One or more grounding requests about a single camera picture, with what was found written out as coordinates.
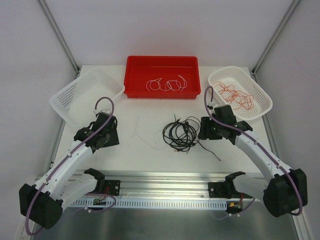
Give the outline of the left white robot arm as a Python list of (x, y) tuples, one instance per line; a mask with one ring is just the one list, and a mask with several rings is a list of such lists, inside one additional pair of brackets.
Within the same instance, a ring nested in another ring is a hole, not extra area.
[(25, 183), (19, 190), (20, 213), (42, 228), (51, 229), (61, 218), (64, 210), (85, 194), (105, 194), (105, 174), (89, 168), (77, 180), (69, 179), (78, 167), (102, 148), (119, 145), (118, 120), (114, 115), (101, 112), (89, 126), (78, 130), (67, 152), (55, 167), (34, 184)]

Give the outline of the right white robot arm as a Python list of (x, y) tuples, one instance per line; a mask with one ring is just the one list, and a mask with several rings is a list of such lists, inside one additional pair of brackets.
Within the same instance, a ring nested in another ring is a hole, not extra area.
[(308, 203), (307, 176), (304, 171), (293, 169), (267, 150), (246, 121), (237, 121), (229, 105), (213, 110), (200, 119), (199, 139), (230, 141), (248, 156), (264, 177), (256, 179), (237, 171), (227, 175), (213, 192), (227, 199), (239, 194), (259, 199), (274, 217), (285, 214), (299, 216)]

